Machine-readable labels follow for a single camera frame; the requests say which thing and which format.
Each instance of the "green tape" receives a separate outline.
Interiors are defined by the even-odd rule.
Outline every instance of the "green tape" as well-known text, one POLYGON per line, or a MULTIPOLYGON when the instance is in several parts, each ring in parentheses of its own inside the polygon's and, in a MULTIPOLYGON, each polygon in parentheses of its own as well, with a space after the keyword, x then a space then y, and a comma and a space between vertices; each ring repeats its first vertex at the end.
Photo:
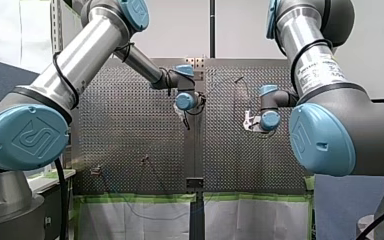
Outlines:
POLYGON ((190 203, 195 195, 138 195, 138 194, 104 194, 99 196, 75 196, 80 203, 190 203))
POLYGON ((253 193, 205 193, 205 201, 236 201, 236 200, 260 200, 271 202, 309 202, 312 198, 308 195, 278 195, 278 194, 253 194, 253 193))
POLYGON ((304 177, 305 186, 307 187, 307 191, 314 191, 314 185, 316 182, 316 178, 314 176, 304 177))
MULTIPOLYGON (((278 195, 278 194, 252 194, 252 193, 205 193, 205 201, 222 202, 237 200, 258 200, 273 202, 293 202, 309 203, 308 206, 308 239, 311 240, 312 233, 312 209, 313 195, 278 195)), ((79 238, 80 210, 83 204, 90 203, 190 203, 195 201, 194 194, 174 194, 174 195, 139 195, 139 194, 103 194, 103 195, 84 195, 74 196, 74 236, 75 240, 79 238)))
MULTIPOLYGON (((64 175, 73 172, 75 172, 75 170, 66 169, 64 170, 64 175)), ((45 178, 58 179, 58 173, 55 170, 52 172, 48 172, 47 174, 45 174, 45 178)))

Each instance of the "robotic arm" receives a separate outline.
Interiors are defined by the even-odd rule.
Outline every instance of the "robotic arm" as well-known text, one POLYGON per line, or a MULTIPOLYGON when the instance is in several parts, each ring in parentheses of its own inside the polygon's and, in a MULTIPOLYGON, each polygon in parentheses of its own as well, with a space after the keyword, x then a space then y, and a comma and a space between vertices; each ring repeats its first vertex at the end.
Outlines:
POLYGON ((130 44, 148 27, 143 0, 91 0, 82 10, 84 29, 31 85, 17 86, 0 101, 0 169, 32 170, 54 161, 68 142, 67 129, 81 95, 112 53, 154 89, 178 89, 176 105, 202 101, 190 65, 160 69, 130 44))
POLYGON ((304 167, 332 176, 384 176, 384 100, 372 101, 349 82, 332 53, 353 22, 350 0, 271 1, 267 37, 286 54, 297 95, 264 86, 258 129, 275 130, 277 109, 295 107, 290 142, 304 167))

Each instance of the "shiny metal surface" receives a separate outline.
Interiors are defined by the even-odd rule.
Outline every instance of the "shiny metal surface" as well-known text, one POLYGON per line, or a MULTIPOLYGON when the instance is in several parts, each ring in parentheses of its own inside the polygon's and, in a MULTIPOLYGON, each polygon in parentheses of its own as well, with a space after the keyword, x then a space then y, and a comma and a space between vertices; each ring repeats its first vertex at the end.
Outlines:
MULTIPOLYGON (((290 65, 292 65, 292 62, 294 61, 296 55, 300 52, 300 50, 303 49, 307 44, 310 44, 318 39, 324 39, 323 35, 319 30, 321 22, 322 20, 320 13, 312 7, 305 6, 299 6, 290 10, 279 20, 277 27, 280 33, 282 46, 285 48, 290 65)), ((304 84, 302 82, 305 82, 305 80, 303 80, 297 75, 298 71, 304 66, 310 66, 315 62, 320 62, 322 61, 322 59, 326 59, 327 57, 332 59, 332 56, 332 51, 329 49, 328 46, 312 47, 310 50, 306 51, 301 56, 295 68, 295 82, 297 86, 298 95, 300 97, 305 94, 308 94, 311 91, 314 91, 319 87, 343 82, 343 79, 340 78, 320 78, 315 80, 317 81, 317 83, 314 83, 311 87, 303 88, 302 85, 304 84)))
POLYGON ((44 198, 34 196, 26 208, 0 217, 0 240, 44 240, 44 220, 44 198))
POLYGON ((23 172, 0 173, 0 218, 28 208, 32 192, 23 172))
POLYGON ((123 50, 115 52, 115 55, 121 60, 125 59, 126 54, 129 54, 125 60, 126 64, 142 75, 146 80, 151 83, 156 83, 161 79, 163 73, 160 68, 136 46, 130 46, 130 50, 126 47, 123 50))
MULTIPOLYGON (((119 28, 106 16, 94 15, 89 24, 73 39, 58 57, 58 65, 82 94, 123 39, 119 28)), ((30 86, 58 103, 68 112, 74 104, 74 95, 57 75, 51 64, 30 86)))
POLYGON ((121 33, 121 36, 123 36, 123 38, 118 44, 119 46, 125 46, 130 41, 131 37, 126 23, 124 23, 124 21, 117 15, 117 13, 113 12, 109 8, 104 7, 92 8, 88 14, 89 22, 96 18, 100 19, 102 16, 105 16, 110 19, 111 22, 118 28, 121 33))

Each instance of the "black metal stand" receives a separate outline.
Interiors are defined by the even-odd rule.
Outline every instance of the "black metal stand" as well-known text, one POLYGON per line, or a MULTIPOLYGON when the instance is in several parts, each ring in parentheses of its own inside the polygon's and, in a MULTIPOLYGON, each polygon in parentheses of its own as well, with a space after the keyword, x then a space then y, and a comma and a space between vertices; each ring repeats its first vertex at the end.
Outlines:
POLYGON ((205 240, 204 193, 196 193, 196 201, 191 203, 189 217, 189 240, 205 240))
POLYGON ((210 58, 216 57, 216 0, 210 0, 210 58))

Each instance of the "white wall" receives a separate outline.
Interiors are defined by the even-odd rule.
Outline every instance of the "white wall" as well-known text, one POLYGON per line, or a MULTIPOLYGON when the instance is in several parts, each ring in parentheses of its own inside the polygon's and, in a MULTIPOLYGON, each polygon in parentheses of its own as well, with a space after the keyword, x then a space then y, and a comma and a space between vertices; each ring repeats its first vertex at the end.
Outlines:
POLYGON ((132 41, 153 58, 209 56, 208 0, 146 0, 150 25, 132 41))
MULTIPOLYGON (((209 56, 209 0, 147 0, 151 23, 133 41, 150 57, 209 56)), ((216 1, 217 58, 283 58, 265 38, 269 0, 216 1)), ((354 0, 356 21, 337 59, 348 79, 384 97, 384 1, 354 0)))
POLYGON ((355 25, 336 57, 350 81, 384 97, 384 1, 354 0, 355 25))

